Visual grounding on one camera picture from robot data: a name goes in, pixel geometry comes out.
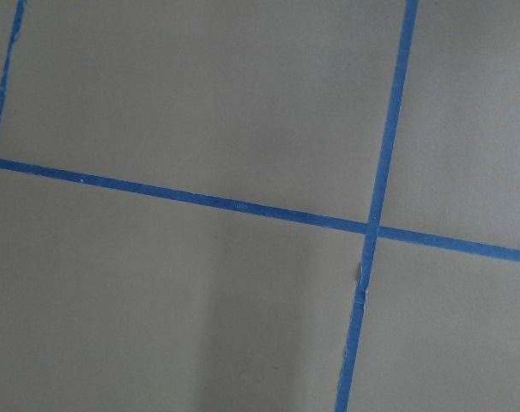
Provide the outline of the blue tape line crosswise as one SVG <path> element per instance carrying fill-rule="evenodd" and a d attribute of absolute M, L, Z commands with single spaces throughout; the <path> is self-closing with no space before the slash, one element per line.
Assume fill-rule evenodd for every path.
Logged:
<path fill-rule="evenodd" d="M 127 180 L 112 179 L 53 167 L 43 167 L 19 161 L 0 159 L 0 170 L 62 180 L 80 185 L 97 186 L 109 190 L 129 192 L 147 197 L 157 197 L 181 203 L 190 203 L 213 209 L 223 209 L 247 215 L 262 216 L 270 219 L 290 221 L 349 233 L 367 234 L 368 230 L 373 227 L 372 224 L 361 221 L 353 221 L 292 209 L 283 209 L 188 191 L 180 191 L 156 185 L 146 185 Z M 455 239 L 430 233 L 420 233 L 396 227 L 381 226 L 376 230 L 376 234 L 382 239 L 520 263 L 520 249 L 490 245 L 465 239 Z"/>

